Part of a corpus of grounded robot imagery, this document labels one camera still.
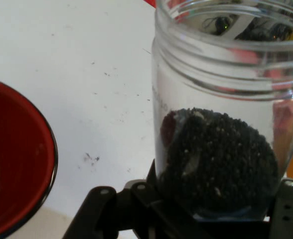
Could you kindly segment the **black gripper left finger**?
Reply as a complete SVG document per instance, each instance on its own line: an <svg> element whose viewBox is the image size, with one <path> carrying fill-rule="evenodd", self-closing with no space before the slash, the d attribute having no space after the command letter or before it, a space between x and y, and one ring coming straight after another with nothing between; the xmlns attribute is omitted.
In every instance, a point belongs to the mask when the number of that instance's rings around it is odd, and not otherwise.
<svg viewBox="0 0 293 239"><path fill-rule="evenodd" d="M152 164L145 181L116 192L93 188L64 234L65 239L116 239L132 230L140 239L192 239L194 224L179 208L165 201L154 188Z"/></svg>

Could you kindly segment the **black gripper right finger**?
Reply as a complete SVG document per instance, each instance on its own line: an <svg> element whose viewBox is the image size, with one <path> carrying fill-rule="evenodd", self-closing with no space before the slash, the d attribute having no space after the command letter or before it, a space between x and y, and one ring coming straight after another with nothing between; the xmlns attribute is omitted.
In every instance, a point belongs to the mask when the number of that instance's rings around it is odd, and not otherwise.
<svg viewBox="0 0 293 239"><path fill-rule="evenodd" d="M285 179L279 187L273 214L271 216L269 238L293 239L293 180Z"/></svg>

